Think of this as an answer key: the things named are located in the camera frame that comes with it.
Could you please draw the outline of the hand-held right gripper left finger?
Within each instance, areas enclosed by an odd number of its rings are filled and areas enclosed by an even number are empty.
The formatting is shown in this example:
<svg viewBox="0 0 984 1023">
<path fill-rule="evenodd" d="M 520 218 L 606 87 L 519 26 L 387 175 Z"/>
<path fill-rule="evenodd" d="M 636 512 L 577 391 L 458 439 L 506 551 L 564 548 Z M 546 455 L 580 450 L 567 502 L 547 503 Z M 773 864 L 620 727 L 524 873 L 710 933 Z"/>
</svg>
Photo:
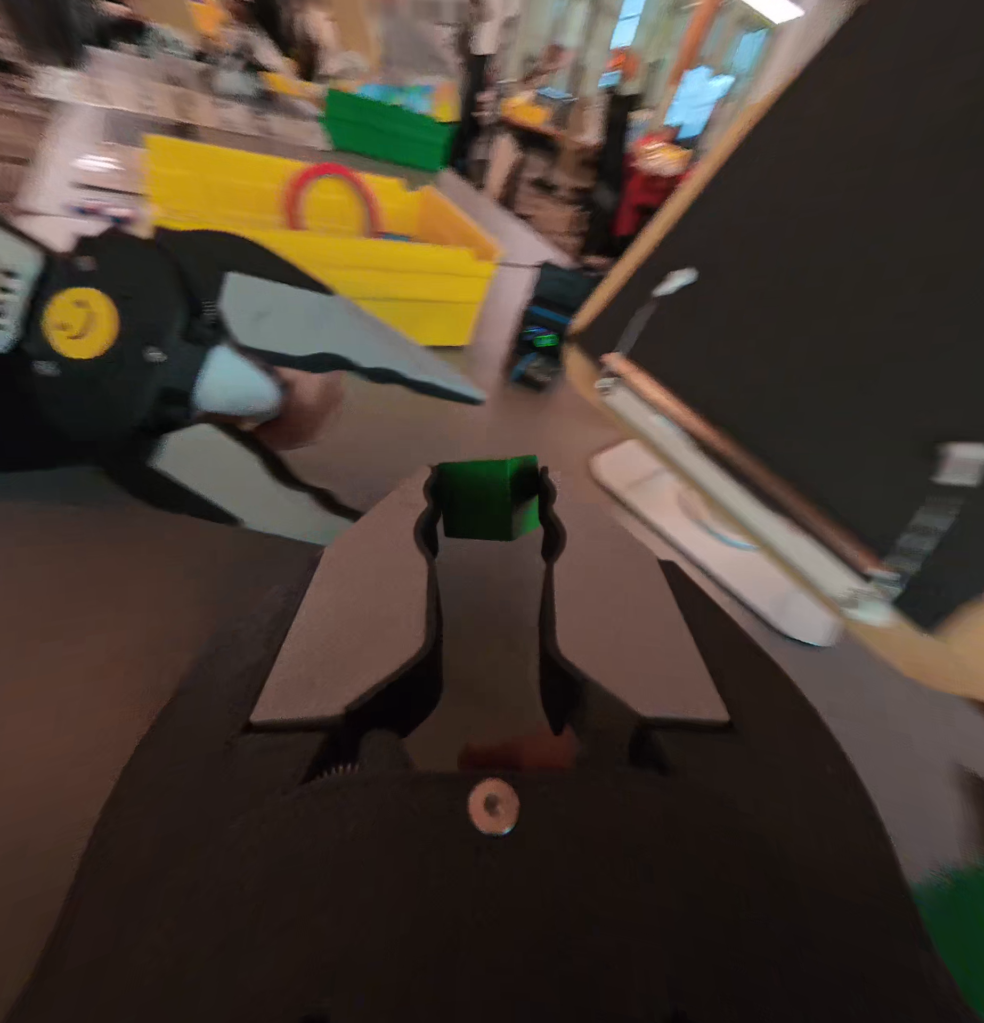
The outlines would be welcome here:
<svg viewBox="0 0 984 1023">
<path fill-rule="evenodd" d="M 434 468 L 399 484 L 321 555 L 250 725 L 410 733 L 443 691 Z"/>
</svg>

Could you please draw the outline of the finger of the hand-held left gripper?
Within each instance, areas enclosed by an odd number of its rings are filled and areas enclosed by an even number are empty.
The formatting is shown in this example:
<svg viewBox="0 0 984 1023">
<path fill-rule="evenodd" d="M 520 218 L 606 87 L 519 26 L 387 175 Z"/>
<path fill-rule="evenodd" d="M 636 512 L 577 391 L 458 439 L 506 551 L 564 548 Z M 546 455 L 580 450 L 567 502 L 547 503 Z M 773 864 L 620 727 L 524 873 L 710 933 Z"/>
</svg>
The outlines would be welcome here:
<svg viewBox="0 0 984 1023">
<path fill-rule="evenodd" d="M 298 478 L 240 428 L 196 425 L 168 434 L 158 442 L 150 468 L 245 529 L 283 539 L 324 546 L 362 516 Z"/>
<path fill-rule="evenodd" d="M 197 415 L 278 416 L 282 389 L 268 366 L 317 376 L 348 372 L 439 400 L 485 403 L 469 379 L 342 296 L 229 272 L 216 309 L 223 340 L 195 379 Z"/>
</svg>

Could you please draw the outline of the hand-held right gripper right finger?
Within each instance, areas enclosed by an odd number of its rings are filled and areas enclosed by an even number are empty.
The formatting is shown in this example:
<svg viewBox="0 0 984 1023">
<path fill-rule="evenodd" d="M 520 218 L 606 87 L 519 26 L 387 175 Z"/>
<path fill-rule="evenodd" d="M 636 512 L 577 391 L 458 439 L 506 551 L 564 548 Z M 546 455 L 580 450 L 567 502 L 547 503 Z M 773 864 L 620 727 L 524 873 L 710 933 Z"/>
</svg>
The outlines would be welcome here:
<svg viewBox="0 0 984 1023">
<path fill-rule="evenodd" d="M 719 729 L 730 713 L 661 561 L 541 468 L 539 686 L 554 733 Z"/>
</svg>

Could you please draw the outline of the yellow storage bin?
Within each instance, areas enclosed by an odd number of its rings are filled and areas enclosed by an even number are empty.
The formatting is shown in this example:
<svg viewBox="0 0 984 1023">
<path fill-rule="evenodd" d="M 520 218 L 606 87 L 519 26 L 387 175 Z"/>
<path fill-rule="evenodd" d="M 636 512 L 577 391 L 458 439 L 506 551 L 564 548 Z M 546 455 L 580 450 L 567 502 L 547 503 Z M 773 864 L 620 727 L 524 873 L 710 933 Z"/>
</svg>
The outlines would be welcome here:
<svg viewBox="0 0 984 1023">
<path fill-rule="evenodd" d="M 433 185 L 359 172 L 375 194 L 383 233 L 345 183 L 306 194 L 304 230 L 285 225 L 283 194 L 310 164 L 165 135 L 144 136 L 144 193 L 156 227 L 244 237 L 431 348 L 469 344 L 498 270 L 498 242 Z"/>
</svg>

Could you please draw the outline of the red tape roll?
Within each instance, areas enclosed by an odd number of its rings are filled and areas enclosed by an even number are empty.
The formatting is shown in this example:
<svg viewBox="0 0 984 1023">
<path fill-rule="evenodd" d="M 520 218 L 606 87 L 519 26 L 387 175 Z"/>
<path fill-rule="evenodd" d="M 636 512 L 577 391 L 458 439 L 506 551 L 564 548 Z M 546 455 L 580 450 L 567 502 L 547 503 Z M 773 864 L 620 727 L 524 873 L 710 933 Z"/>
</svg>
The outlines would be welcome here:
<svg viewBox="0 0 984 1023">
<path fill-rule="evenodd" d="M 363 206 L 366 222 L 366 237 L 378 237 L 383 233 L 383 219 L 375 194 L 364 178 L 356 170 L 333 160 L 310 164 L 288 180 L 283 194 L 285 225 L 290 230 L 304 230 L 304 204 L 306 194 L 320 181 L 337 180 L 345 183 Z"/>
</svg>

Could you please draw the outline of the green block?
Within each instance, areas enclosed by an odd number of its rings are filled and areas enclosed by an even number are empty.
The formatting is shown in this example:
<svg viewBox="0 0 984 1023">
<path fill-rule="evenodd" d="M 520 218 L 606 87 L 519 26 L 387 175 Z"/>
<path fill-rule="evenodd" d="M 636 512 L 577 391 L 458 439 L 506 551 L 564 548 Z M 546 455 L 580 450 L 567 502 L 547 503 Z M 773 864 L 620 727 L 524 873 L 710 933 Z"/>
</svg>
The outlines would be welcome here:
<svg viewBox="0 0 984 1023">
<path fill-rule="evenodd" d="M 511 542 L 540 528 L 535 455 L 442 462 L 433 495 L 448 539 Z"/>
</svg>

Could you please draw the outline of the person's left forearm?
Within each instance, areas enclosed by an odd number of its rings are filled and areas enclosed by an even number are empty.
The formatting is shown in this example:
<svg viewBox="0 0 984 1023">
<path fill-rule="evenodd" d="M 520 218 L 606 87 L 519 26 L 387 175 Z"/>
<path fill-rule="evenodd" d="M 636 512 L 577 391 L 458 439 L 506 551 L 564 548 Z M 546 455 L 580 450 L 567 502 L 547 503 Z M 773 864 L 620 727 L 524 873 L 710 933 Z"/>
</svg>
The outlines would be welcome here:
<svg viewBox="0 0 984 1023">
<path fill-rule="evenodd" d="M 152 465 L 164 438 L 138 436 L 107 454 L 77 446 L 23 398 L 0 393 L 0 501 L 118 504 L 124 496 L 161 511 L 239 527 L 242 521 Z"/>
</svg>

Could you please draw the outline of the person's left hand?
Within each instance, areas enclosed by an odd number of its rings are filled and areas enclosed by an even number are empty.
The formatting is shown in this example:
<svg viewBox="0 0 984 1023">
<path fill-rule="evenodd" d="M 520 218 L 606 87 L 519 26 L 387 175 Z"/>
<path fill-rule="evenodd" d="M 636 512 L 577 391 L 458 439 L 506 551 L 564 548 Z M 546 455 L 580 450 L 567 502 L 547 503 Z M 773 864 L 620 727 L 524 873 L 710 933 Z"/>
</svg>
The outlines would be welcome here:
<svg viewBox="0 0 984 1023">
<path fill-rule="evenodd" d="M 275 377 L 282 391 L 278 415 L 247 430 L 274 451 L 306 448 L 317 442 L 343 407 L 345 376 L 276 367 Z"/>
</svg>

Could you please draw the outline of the silver clamp bar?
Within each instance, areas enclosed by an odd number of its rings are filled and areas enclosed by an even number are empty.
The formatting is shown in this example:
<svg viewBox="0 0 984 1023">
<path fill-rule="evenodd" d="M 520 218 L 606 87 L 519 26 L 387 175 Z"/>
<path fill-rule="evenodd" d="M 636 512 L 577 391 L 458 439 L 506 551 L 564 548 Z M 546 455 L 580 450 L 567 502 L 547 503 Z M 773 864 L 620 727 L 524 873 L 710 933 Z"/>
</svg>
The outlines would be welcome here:
<svg viewBox="0 0 984 1023">
<path fill-rule="evenodd" d="M 603 356 L 596 390 L 603 407 L 828 608 L 842 627 L 901 627 L 882 598 L 873 558 L 753 457 L 675 398 L 627 356 Z"/>
</svg>

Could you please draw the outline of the black device with green display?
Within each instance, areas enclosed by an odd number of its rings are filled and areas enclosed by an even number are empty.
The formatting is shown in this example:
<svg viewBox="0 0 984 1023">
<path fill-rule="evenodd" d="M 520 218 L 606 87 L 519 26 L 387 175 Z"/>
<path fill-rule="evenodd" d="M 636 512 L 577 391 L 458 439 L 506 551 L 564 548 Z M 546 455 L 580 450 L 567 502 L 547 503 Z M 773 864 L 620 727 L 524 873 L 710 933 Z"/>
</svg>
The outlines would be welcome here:
<svg viewBox="0 0 984 1023">
<path fill-rule="evenodd" d="M 564 375 L 566 337 L 603 272 L 544 262 L 515 335 L 505 377 L 515 386 L 545 392 Z"/>
</svg>

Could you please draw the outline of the colourful box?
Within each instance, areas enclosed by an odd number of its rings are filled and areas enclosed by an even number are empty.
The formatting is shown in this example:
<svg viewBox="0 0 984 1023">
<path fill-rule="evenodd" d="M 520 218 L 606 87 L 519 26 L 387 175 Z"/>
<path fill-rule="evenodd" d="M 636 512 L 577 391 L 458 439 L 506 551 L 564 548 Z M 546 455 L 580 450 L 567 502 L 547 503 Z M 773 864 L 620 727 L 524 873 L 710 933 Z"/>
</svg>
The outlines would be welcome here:
<svg viewBox="0 0 984 1023">
<path fill-rule="evenodd" d="M 357 84 L 354 91 L 358 96 L 417 113 L 439 123 L 453 123 L 461 117 L 458 87 L 448 79 L 413 81 L 402 85 L 372 81 Z"/>
</svg>

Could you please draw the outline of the black board with wooden edge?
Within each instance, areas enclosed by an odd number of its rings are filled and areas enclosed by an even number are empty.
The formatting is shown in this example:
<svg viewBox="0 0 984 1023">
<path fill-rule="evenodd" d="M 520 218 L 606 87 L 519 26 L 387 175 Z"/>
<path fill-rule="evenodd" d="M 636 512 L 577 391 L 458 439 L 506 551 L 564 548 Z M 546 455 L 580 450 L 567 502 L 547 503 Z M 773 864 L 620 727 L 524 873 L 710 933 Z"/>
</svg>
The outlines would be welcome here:
<svg viewBox="0 0 984 1023">
<path fill-rule="evenodd" d="M 877 571 L 938 446 L 984 442 L 984 1 L 860 2 L 744 112 L 576 315 L 601 372 L 683 267 L 627 357 Z M 893 606 L 844 626 L 984 703 L 984 483 Z"/>
</svg>

